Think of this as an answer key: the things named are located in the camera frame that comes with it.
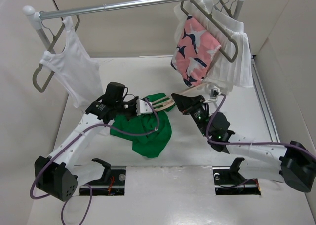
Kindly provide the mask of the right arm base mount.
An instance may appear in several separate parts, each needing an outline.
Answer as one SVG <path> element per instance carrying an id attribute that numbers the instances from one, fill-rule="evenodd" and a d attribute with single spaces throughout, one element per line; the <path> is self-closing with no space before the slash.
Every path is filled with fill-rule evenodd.
<path id="1" fill-rule="evenodd" d="M 240 173 L 244 158 L 236 158 L 230 166 L 212 168 L 216 195 L 259 195 L 260 186 L 257 178 L 246 179 Z"/>

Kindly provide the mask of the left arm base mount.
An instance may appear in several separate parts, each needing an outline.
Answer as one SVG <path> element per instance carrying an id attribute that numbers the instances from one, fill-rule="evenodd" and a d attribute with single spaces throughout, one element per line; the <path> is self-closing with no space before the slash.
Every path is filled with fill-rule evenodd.
<path id="1" fill-rule="evenodd" d="M 90 195 L 89 187 L 94 196 L 124 195 L 125 166 L 111 166 L 109 163 L 94 158 L 86 165 L 76 165 L 73 173 L 77 178 L 74 195 Z"/>

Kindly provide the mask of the beige wooden hanger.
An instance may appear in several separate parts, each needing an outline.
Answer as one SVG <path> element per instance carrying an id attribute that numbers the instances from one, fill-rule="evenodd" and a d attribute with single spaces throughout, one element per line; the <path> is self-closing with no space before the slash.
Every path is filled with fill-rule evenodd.
<path id="1" fill-rule="evenodd" d="M 194 90 L 202 90 L 202 89 L 204 89 L 205 87 L 208 87 L 208 86 L 210 86 L 209 82 L 202 83 L 201 85 L 198 85 L 198 86 L 189 87 L 189 88 L 183 90 L 182 92 L 179 92 L 178 94 L 184 95 L 184 94 L 192 92 Z M 154 110 L 156 112 L 165 110 L 165 109 L 167 109 L 168 107 L 171 107 L 174 104 L 175 104 L 175 102 L 174 102 L 173 98 L 171 97 L 171 95 L 162 97 L 162 98 L 157 99 L 157 100 L 152 102 L 152 106 L 154 107 Z"/>

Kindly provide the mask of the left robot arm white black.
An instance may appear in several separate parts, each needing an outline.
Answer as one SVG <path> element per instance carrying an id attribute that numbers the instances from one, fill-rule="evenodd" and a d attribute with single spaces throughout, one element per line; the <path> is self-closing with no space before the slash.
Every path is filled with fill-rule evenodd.
<path id="1" fill-rule="evenodd" d="M 100 184 L 110 179 L 109 163 L 94 158 L 88 164 L 78 165 L 77 160 L 92 139 L 117 115 L 137 115 L 139 97 L 125 100 L 127 88 L 120 83 L 110 82 L 105 94 L 91 102 L 77 127 L 66 140 L 49 156 L 40 156 L 35 161 L 35 180 L 31 185 L 30 197 L 37 199 L 34 189 L 44 191 L 61 201 L 68 201 L 80 186 L 91 181 Z"/>

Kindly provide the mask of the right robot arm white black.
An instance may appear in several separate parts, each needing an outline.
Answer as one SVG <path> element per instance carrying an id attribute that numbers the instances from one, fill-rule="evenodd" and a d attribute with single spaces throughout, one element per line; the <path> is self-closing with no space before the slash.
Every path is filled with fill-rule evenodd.
<path id="1" fill-rule="evenodd" d="M 227 169 L 231 181 L 255 178 L 286 183 L 296 191 L 309 193 L 316 177 L 316 157 L 300 142 L 256 142 L 229 129 L 230 123 L 219 108 L 213 114 L 201 95 L 187 97 L 173 93 L 175 105 L 190 115 L 216 152 L 236 155 Z"/>

